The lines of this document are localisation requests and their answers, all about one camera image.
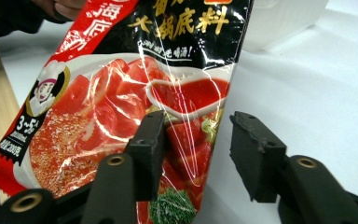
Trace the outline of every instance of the plastic packaging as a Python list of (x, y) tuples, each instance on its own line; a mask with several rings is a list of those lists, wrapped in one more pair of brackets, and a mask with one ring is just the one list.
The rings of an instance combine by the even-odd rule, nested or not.
[(261, 50), (314, 24), (328, 0), (255, 0), (243, 49)]
[(61, 197), (121, 152), (146, 114), (164, 110), (170, 145), (159, 196), (138, 203), (138, 223), (191, 222), (251, 6), (88, 1), (0, 142), (0, 189)]

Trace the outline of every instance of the black metal bracket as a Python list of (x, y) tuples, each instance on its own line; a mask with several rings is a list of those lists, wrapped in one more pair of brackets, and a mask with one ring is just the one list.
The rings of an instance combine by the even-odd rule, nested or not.
[(357, 224), (358, 196), (345, 191), (314, 158), (286, 156), (286, 145), (258, 118), (242, 112), (233, 123), (230, 156), (251, 200), (275, 203), (284, 224)]
[(165, 114), (144, 117), (123, 153), (100, 161), (95, 179), (61, 198), (27, 189), (0, 208), (0, 224), (130, 224), (136, 202), (154, 201), (165, 154)]

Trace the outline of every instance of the human hand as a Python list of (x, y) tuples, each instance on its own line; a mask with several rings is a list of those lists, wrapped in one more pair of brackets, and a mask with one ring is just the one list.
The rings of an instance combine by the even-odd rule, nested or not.
[(87, 0), (56, 0), (55, 9), (64, 17), (74, 21)]
[(31, 0), (41, 7), (50, 17), (59, 20), (55, 16), (54, 10), (64, 17), (74, 21), (87, 0)]

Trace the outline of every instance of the green vegetable image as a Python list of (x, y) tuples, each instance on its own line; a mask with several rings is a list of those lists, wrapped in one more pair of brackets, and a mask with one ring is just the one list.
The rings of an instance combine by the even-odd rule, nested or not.
[(196, 212), (184, 190), (169, 188), (149, 204), (149, 214), (154, 224), (189, 224)]

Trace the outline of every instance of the white table surface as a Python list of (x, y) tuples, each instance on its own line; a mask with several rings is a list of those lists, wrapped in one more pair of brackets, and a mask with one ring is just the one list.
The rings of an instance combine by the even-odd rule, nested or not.
[[(22, 104), (70, 24), (0, 38), (0, 56)], [(324, 163), (358, 195), (358, 1), (330, 0), (311, 27), (268, 49), (242, 51), (227, 99), (203, 207), (194, 223), (280, 223), (277, 204), (251, 203), (229, 157), (234, 111), (261, 119), (287, 155)]]

